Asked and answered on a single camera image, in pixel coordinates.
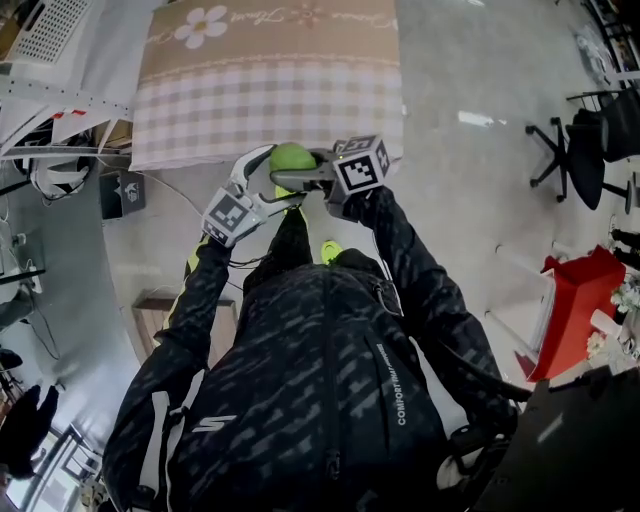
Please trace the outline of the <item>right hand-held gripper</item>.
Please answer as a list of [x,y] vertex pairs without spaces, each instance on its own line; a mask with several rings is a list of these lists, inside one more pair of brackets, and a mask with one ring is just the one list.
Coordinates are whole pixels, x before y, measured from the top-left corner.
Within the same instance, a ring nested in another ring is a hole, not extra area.
[[311,148],[309,152],[316,161],[330,161],[333,174],[322,168],[278,170],[270,173],[271,181],[293,193],[328,193],[325,206],[328,213],[337,218],[344,218],[344,206],[352,196],[382,186],[391,167],[390,155],[380,135],[340,139],[333,151]]

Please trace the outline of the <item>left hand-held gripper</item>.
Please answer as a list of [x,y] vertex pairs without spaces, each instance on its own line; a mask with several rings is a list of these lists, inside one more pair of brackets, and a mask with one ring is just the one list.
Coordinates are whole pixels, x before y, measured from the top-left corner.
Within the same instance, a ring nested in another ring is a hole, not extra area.
[[263,225],[268,216],[303,203],[303,193],[266,199],[262,194],[248,191],[251,175],[276,147],[276,144],[267,144],[240,156],[232,167],[228,184],[216,192],[205,209],[202,229],[222,246],[234,246]]

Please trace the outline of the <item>green ball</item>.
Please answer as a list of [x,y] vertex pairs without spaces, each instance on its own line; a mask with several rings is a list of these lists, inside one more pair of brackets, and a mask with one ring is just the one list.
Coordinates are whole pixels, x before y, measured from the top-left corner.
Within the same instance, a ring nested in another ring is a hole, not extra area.
[[269,157],[269,170],[313,170],[316,160],[313,154],[300,144],[289,142],[278,145]]

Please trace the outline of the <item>person's left forearm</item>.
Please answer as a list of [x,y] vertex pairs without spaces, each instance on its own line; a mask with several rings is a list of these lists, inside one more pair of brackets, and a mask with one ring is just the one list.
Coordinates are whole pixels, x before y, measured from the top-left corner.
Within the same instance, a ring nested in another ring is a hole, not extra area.
[[207,364],[217,303],[229,277],[231,250],[203,235],[187,260],[185,276],[149,360]]

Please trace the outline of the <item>person's left yellow shoe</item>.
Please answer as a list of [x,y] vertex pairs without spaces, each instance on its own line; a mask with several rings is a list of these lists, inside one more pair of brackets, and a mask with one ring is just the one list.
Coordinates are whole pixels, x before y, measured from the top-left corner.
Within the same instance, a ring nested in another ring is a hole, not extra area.
[[302,204],[307,197],[305,192],[289,191],[278,185],[275,186],[274,192],[276,200],[286,202],[283,210],[285,215],[297,211],[303,219],[306,219],[304,211],[302,210]]

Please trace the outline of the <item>person's left leg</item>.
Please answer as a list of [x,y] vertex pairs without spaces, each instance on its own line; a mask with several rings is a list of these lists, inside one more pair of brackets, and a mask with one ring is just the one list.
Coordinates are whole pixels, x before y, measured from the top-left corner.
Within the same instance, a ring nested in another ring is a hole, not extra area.
[[313,262],[308,228],[300,208],[286,211],[266,256],[245,278],[243,295],[272,278]]

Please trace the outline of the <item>person's leg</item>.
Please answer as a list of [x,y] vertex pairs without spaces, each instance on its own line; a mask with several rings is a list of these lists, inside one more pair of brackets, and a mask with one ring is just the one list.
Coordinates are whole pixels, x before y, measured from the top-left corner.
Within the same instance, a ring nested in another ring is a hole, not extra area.
[[379,263],[357,249],[346,249],[331,257],[326,278],[330,291],[343,300],[386,302],[391,309],[398,305],[395,286]]
[[243,295],[272,278],[313,262],[308,228],[300,208],[286,211],[266,256],[245,278]]

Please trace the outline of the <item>person's right leg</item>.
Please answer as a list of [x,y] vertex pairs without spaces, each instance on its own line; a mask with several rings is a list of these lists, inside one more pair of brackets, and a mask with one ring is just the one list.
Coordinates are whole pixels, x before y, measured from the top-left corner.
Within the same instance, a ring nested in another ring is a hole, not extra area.
[[346,249],[331,257],[326,278],[330,291],[343,300],[386,302],[391,309],[398,305],[395,286],[379,263],[357,249]]

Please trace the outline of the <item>wooden low stool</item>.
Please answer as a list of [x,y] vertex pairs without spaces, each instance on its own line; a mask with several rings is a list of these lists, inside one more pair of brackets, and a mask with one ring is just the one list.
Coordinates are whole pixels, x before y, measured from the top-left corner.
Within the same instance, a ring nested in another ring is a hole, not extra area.
[[[159,342],[154,338],[168,318],[173,305],[172,297],[140,298],[131,308],[138,340],[132,342],[134,352],[143,363]],[[217,303],[214,323],[210,332],[208,365],[213,368],[231,349],[237,330],[238,314],[234,301],[220,299]]]

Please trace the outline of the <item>person's dark patterned jacket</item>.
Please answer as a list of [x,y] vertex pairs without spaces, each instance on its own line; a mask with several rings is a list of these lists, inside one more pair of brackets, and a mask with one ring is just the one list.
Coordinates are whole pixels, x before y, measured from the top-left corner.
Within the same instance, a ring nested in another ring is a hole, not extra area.
[[435,509],[446,440],[387,282],[306,266],[248,297],[206,365],[209,322],[160,347],[182,430],[166,456],[175,512]]

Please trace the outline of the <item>white metal shelf rack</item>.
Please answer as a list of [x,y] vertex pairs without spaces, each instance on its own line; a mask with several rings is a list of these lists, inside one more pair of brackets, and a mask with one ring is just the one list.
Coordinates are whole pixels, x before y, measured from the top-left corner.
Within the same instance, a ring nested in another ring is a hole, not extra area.
[[103,122],[112,129],[130,121],[155,8],[146,0],[90,0],[55,64],[17,63],[0,75],[0,160],[25,156],[18,144],[48,120],[52,142],[36,157],[60,156],[63,141]]

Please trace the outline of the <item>white perforated crate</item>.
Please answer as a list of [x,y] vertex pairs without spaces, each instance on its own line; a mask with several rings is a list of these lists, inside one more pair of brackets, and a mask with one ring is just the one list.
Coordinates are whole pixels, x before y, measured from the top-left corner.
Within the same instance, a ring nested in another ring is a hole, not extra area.
[[11,64],[53,66],[56,64],[74,35],[80,22],[92,7],[93,0],[27,0],[23,5],[33,8],[24,16],[26,9],[20,6],[9,20],[10,29],[17,33],[2,59]]

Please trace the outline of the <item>black office chair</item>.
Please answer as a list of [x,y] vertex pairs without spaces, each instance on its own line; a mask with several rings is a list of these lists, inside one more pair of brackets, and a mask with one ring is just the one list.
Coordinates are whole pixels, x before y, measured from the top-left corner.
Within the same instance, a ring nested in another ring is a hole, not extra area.
[[640,88],[588,92],[569,99],[587,98],[592,98],[600,108],[579,109],[569,124],[552,117],[550,125],[556,130],[555,139],[536,125],[525,127],[527,135],[537,136],[553,154],[551,163],[539,176],[529,180],[529,186],[538,187],[558,171],[561,193],[556,196],[557,202],[566,200],[568,185],[572,184],[589,209],[597,209],[606,191],[621,197],[625,212],[630,213],[639,201],[637,181],[629,179],[625,186],[607,183],[605,165],[640,157]]

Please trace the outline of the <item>black metal rack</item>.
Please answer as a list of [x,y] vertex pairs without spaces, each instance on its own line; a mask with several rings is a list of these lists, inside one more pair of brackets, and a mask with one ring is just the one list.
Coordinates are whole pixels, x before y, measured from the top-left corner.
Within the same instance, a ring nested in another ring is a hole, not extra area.
[[578,0],[589,15],[581,36],[603,86],[640,89],[640,0]]

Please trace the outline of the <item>white black-strapped bag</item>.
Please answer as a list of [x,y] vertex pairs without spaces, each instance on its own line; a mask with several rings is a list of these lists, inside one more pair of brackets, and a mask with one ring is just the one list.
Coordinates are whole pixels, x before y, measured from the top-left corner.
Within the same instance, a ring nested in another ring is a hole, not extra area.
[[54,201],[79,192],[90,170],[91,159],[86,156],[39,159],[30,179],[47,200]]

